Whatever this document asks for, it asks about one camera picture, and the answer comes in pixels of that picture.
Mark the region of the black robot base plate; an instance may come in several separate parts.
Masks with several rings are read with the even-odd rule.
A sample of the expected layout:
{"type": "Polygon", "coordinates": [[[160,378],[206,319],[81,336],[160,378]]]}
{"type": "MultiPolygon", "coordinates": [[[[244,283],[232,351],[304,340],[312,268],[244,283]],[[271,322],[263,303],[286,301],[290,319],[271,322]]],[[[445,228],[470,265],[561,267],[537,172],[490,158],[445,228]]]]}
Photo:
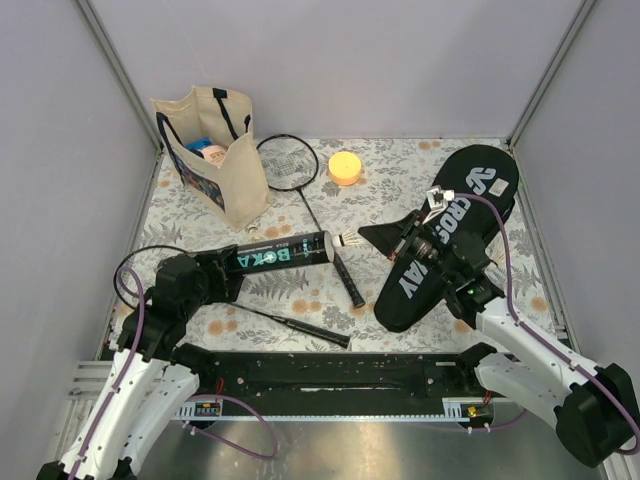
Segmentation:
{"type": "Polygon", "coordinates": [[[472,364],[492,347],[462,353],[213,352],[191,344],[170,356],[198,374],[200,394],[237,398],[268,417],[341,418],[441,414],[446,398],[483,400],[472,364]]]}

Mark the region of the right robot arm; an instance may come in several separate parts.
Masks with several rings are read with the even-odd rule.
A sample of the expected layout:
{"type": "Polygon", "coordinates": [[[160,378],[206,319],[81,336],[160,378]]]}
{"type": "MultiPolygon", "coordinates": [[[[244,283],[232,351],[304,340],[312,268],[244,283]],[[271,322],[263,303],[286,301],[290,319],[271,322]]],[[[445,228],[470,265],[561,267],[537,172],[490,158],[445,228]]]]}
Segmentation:
{"type": "Polygon", "coordinates": [[[444,302],[455,318],[505,348],[467,351],[455,371],[462,393],[486,389],[518,403],[588,467],[638,440],[639,407],[627,372],[598,365],[525,320],[510,294],[486,276],[490,259],[481,235],[458,231],[443,242],[418,212],[358,232],[393,262],[374,308],[385,328],[403,331],[444,302]]]}

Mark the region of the black shuttlecock tube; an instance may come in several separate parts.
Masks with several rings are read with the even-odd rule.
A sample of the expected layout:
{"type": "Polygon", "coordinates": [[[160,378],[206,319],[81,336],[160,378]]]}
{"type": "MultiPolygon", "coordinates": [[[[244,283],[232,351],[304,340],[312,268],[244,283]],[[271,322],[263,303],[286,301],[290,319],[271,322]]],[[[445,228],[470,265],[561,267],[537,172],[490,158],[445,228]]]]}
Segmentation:
{"type": "Polygon", "coordinates": [[[225,260],[229,274],[252,275],[332,263],[335,251],[328,231],[317,231],[237,246],[225,260]]]}

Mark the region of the white feather shuttlecock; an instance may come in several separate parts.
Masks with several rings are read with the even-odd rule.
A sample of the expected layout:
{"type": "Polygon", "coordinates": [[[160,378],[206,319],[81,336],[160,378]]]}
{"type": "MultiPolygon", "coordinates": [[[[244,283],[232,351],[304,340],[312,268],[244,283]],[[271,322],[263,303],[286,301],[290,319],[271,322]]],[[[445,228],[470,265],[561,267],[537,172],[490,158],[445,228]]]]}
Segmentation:
{"type": "Polygon", "coordinates": [[[506,265],[506,254],[503,247],[494,245],[488,250],[488,253],[491,262],[497,268],[503,268],[506,265]]]}
{"type": "Polygon", "coordinates": [[[257,243],[262,240],[261,232],[256,226],[249,227],[247,233],[251,243],[257,243]]]}
{"type": "Polygon", "coordinates": [[[360,247],[366,244],[366,241],[356,232],[350,231],[332,236],[332,245],[338,247],[360,247]]]}

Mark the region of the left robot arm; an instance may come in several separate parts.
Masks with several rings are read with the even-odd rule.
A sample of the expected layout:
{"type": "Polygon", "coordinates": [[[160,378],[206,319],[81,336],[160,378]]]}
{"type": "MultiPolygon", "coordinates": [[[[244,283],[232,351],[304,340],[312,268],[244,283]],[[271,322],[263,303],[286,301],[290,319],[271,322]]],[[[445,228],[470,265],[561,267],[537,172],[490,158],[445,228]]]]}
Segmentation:
{"type": "Polygon", "coordinates": [[[134,479],[179,406],[216,386],[203,361],[173,366],[186,326],[205,305],[238,297],[236,246],[182,253],[160,263],[118,338],[109,377],[69,450],[43,465],[41,479],[134,479]]]}

